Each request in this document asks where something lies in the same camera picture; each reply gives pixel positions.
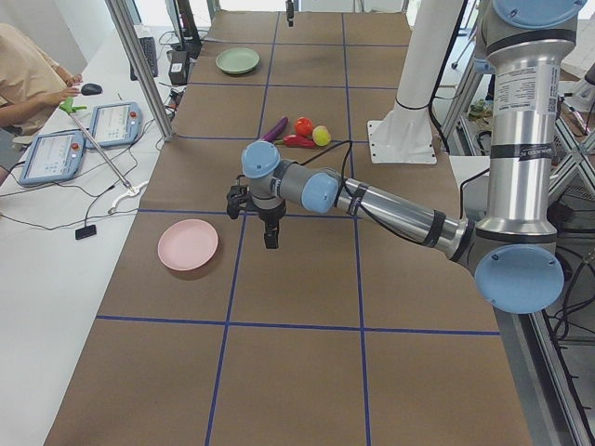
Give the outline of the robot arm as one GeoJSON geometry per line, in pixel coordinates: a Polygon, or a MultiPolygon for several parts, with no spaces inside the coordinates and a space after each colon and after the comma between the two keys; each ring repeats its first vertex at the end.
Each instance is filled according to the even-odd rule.
{"type": "Polygon", "coordinates": [[[295,3],[293,0],[285,0],[285,17],[289,28],[294,26],[295,3]]]}
{"type": "Polygon", "coordinates": [[[287,203],[367,218],[408,242],[440,250],[473,276],[480,295],[529,314],[562,293],[557,232],[547,217],[562,60],[575,46],[579,1],[491,1],[477,47],[496,72],[490,164],[459,187],[451,218],[327,168],[284,159],[258,140],[242,154],[247,205],[278,244],[287,203]]]}

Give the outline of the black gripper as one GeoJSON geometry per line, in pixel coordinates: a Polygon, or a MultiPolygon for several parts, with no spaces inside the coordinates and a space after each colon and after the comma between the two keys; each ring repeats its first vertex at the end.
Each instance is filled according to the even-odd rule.
{"type": "Polygon", "coordinates": [[[253,197],[253,205],[257,209],[259,218],[272,228],[265,228],[263,239],[267,249],[277,249],[278,243],[278,226],[280,220],[285,216],[286,203],[284,199],[278,197],[270,197],[267,199],[253,197]]]}

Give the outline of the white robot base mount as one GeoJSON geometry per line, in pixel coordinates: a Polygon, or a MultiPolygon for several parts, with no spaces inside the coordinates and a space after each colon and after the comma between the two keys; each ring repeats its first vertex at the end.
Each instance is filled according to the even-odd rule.
{"type": "Polygon", "coordinates": [[[464,1],[420,3],[394,106],[382,120],[367,123],[374,164],[437,163],[431,102],[465,9],[464,1]]]}

